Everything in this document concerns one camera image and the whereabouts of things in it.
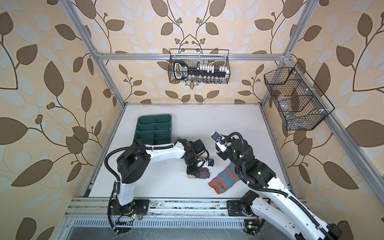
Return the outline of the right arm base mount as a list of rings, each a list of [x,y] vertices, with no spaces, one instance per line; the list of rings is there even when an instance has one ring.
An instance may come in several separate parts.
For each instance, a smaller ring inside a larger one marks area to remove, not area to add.
[[[228,200],[226,206],[230,217],[258,217],[255,214],[251,214],[251,210],[246,210],[246,207],[242,206],[240,200]]]

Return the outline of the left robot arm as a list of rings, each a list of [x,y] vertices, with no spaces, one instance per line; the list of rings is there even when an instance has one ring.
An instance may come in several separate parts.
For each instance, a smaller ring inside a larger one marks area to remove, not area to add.
[[[116,178],[110,202],[119,208],[134,204],[134,183],[144,174],[148,165],[170,159],[182,159],[187,166],[187,175],[206,179],[208,165],[213,161],[201,140],[195,142],[177,138],[163,145],[137,143],[115,149],[104,159],[105,168]]]

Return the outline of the purple sock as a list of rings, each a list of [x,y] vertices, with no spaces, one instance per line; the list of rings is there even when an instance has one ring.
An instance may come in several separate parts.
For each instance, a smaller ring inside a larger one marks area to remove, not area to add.
[[[209,179],[210,172],[208,168],[201,168],[199,171],[193,175],[188,175],[189,179]]]

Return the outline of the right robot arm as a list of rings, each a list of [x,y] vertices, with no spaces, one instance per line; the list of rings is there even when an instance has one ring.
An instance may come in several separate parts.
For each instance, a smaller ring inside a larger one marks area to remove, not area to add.
[[[235,165],[235,173],[250,190],[241,198],[244,215],[256,215],[269,222],[291,240],[338,240],[342,230],[313,214],[276,173],[257,160],[242,135],[233,132],[212,135],[218,156]]]

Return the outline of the green divided tray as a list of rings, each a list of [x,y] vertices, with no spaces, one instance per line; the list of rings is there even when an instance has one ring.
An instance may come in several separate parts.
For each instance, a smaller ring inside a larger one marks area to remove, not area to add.
[[[140,116],[137,120],[133,143],[164,145],[172,142],[172,116],[170,114]]]

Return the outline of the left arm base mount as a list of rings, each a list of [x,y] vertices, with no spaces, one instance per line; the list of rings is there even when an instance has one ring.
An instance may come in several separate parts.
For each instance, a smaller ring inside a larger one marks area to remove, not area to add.
[[[121,206],[117,199],[109,201],[109,212],[113,216],[146,215],[149,209],[149,200],[134,199],[131,203]]]

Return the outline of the blue striped sock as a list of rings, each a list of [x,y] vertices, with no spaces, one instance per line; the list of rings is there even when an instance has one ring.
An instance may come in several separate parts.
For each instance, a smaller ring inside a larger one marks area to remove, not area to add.
[[[229,190],[240,178],[236,173],[236,166],[230,163],[222,172],[214,177],[208,185],[218,194],[223,194]]]

